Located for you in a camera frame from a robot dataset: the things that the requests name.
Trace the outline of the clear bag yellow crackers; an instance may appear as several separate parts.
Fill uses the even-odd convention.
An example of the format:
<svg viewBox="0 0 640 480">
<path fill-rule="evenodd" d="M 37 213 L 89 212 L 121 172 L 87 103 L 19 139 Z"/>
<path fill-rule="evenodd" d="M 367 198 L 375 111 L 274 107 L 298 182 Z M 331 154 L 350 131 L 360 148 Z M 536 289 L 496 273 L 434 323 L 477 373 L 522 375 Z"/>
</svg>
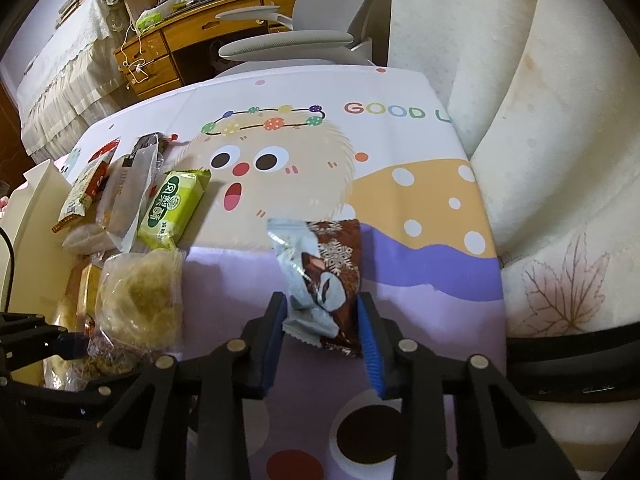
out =
<svg viewBox="0 0 640 480">
<path fill-rule="evenodd" d="M 178 349 L 183 261 L 183 252 L 164 248 L 108 258 L 96 297 L 96 328 L 141 352 Z"/>
</svg>

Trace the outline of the brown white chocolate snack pack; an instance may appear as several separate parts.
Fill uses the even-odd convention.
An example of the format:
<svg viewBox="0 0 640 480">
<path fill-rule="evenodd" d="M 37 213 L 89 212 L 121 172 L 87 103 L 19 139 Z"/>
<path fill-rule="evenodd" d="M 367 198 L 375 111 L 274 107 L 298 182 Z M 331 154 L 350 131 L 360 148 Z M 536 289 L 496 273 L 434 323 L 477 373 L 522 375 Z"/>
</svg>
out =
<svg viewBox="0 0 640 480">
<path fill-rule="evenodd" d="M 288 283 L 283 331 L 304 344 L 359 358 L 359 221 L 270 219 L 267 233 Z"/>
</svg>

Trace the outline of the red white snack pack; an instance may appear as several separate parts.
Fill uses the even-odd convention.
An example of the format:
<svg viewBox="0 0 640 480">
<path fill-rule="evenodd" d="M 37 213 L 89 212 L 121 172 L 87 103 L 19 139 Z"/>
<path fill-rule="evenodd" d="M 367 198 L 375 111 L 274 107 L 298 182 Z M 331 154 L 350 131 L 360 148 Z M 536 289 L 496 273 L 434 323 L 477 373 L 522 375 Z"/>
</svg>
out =
<svg viewBox="0 0 640 480">
<path fill-rule="evenodd" d="M 119 138 L 113 139 L 91 156 L 64 200 L 58 222 L 52 226 L 53 233 L 85 217 L 100 190 L 119 142 Z"/>
</svg>

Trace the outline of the grey office chair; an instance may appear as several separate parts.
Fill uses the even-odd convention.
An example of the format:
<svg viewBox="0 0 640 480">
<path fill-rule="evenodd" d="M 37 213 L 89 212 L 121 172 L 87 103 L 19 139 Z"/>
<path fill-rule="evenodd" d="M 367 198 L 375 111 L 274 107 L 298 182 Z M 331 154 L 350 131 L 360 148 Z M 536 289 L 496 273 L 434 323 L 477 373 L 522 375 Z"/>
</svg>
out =
<svg viewBox="0 0 640 480">
<path fill-rule="evenodd" d="M 372 1 L 296 0 L 292 16 L 276 4 L 219 13 L 218 21 L 262 20 L 285 30 L 230 42 L 218 54 L 237 62 L 240 72 L 304 64 L 371 66 L 373 40 L 364 30 Z"/>
</svg>

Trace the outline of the white lace covered bed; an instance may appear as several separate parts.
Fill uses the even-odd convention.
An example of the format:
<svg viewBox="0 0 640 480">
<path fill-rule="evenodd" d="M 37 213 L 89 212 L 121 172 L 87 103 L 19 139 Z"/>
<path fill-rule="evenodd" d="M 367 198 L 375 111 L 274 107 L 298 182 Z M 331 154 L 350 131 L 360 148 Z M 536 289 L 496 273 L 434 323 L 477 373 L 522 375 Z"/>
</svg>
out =
<svg viewBox="0 0 640 480">
<path fill-rule="evenodd" d="M 137 102 L 115 58 L 129 24 L 121 3 L 88 0 L 32 61 L 17 108 L 22 144 L 36 164 L 69 153 L 91 125 Z"/>
</svg>

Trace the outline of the green rice cracker pack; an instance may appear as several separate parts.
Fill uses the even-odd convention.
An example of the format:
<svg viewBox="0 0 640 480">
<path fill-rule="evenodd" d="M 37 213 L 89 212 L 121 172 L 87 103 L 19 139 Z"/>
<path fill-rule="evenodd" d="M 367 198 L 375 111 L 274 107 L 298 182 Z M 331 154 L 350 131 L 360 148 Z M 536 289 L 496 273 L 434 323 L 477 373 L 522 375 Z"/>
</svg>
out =
<svg viewBox="0 0 640 480">
<path fill-rule="evenodd" d="M 169 171 L 143 216 L 138 239 L 151 249 L 176 249 L 209 180 L 208 169 Z"/>
</svg>

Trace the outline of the green tissue pack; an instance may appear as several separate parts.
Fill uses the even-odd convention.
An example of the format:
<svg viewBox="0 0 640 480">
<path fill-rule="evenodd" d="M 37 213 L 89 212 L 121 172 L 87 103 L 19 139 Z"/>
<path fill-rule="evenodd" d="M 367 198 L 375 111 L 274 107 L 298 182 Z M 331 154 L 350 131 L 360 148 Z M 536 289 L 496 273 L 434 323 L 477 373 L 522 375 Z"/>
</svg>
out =
<svg viewBox="0 0 640 480">
<path fill-rule="evenodd" d="M 143 34 L 147 30 L 157 26 L 168 18 L 171 14 L 171 10 L 166 9 L 149 9 L 143 11 L 134 23 L 134 29 L 138 34 Z"/>
</svg>

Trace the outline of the wooden desk with drawers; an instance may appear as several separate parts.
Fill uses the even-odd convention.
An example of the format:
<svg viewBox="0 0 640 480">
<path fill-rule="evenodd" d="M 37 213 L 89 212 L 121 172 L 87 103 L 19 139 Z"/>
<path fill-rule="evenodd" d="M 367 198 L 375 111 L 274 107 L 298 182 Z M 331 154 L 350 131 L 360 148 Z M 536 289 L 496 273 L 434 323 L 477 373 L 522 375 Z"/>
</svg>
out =
<svg viewBox="0 0 640 480">
<path fill-rule="evenodd" d="M 291 16 L 296 0 L 215 0 L 184 10 L 114 51 L 119 71 L 139 100 L 206 81 L 232 67 L 218 50 L 248 37 L 283 32 L 285 27 L 253 18 L 221 21 L 217 15 L 247 6 L 272 4 Z"/>
</svg>

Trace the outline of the cream plastic storage box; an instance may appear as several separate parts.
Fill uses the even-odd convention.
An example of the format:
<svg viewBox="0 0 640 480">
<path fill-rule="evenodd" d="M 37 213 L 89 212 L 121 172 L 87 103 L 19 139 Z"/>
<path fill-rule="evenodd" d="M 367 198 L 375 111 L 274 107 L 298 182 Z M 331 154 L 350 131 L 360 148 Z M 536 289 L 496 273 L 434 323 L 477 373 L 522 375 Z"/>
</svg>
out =
<svg viewBox="0 0 640 480">
<path fill-rule="evenodd" d="M 50 160 L 24 177 L 26 182 L 13 191 L 1 218 L 15 255 L 11 272 L 6 246 L 1 247 L 1 295 L 6 296 L 13 276 L 10 311 L 38 314 L 51 324 L 76 264 L 76 258 L 62 249 L 64 234 L 52 231 L 70 184 Z"/>
</svg>

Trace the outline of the cartoon printed tablecloth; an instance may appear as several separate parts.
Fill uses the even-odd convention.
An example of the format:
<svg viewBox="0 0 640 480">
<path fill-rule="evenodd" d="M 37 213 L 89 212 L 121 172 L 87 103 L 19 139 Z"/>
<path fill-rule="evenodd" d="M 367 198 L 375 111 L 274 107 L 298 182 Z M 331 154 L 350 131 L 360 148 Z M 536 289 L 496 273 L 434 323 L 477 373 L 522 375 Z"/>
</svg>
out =
<svg viewBox="0 0 640 480">
<path fill-rule="evenodd" d="M 212 180 L 181 239 L 183 347 L 239 336 L 288 283 L 271 218 L 361 226 L 361 285 L 408 337 L 441 356 L 506 364 L 500 266 L 480 190 L 427 79 L 408 70 L 305 66 L 168 92 L 91 126 L 63 164 L 75 180 L 116 141 L 175 134 L 178 169 Z"/>
</svg>

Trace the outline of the white paper pastry bag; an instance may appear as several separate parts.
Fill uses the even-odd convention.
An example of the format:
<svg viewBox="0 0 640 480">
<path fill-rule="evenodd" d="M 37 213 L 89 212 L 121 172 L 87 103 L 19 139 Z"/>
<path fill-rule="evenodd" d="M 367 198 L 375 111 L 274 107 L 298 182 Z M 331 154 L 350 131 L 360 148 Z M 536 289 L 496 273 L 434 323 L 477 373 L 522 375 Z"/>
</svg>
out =
<svg viewBox="0 0 640 480">
<path fill-rule="evenodd" d="M 116 160 L 88 216 L 70 227 L 62 244 L 66 252 L 73 255 L 109 250 L 130 252 L 140 214 L 157 174 L 157 154 L 157 146 L 149 145 Z"/>
</svg>

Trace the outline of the white curtain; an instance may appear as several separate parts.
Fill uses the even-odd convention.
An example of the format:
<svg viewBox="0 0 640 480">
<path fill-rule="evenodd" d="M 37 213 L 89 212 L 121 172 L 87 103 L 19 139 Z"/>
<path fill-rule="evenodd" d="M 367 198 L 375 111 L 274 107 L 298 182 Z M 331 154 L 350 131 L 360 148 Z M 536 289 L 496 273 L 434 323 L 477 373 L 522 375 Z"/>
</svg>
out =
<svg viewBox="0 0 640 480">
<path fill-rule="evenodd" d="M 639 318 L 639 55 L 602 0 L 392 0 L 482 192 L 512 337 Z"/>
</svg>

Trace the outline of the clear bag mixed nuts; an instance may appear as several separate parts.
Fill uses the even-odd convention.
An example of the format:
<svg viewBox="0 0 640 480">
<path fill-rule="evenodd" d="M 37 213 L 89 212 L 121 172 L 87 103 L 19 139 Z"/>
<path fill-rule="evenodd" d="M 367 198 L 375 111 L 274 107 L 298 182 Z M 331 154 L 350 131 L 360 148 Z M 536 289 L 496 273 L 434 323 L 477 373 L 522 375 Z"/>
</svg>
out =
<svg viewBox="0 0 640 480">
<path fill-rule="evenodd" d="M 96 328 L 89 337 L 87 354 L 80 360 L 79 375 L 87 382 L 127 374 L 148 359 L 140 349 L 123 344 Z"/>
</svg>

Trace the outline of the dark foil snack pack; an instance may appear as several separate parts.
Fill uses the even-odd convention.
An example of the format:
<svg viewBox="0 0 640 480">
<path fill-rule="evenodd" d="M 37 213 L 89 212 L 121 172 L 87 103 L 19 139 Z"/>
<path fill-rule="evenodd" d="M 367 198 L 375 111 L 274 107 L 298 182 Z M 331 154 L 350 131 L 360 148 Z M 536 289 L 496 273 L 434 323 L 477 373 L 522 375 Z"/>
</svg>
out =
<svg viewBox="0 0 640 480">
<path fill-rule="evenodd" d="M 164 164 L 164 154 L 169 144 L 174 140 L 174 136 L 171 134 L 168 136 L 165 133 L 153 132 L 148 133 L 145 136 L 140 136 L 134 148 L 131 151 L 131 156 L 136 156 L 138 151 L 144 150 L 149 146 L 155 146 L 157 150 L 156 154 L 156 166 L 158 169 L 162 168 Z"/>
</svg>

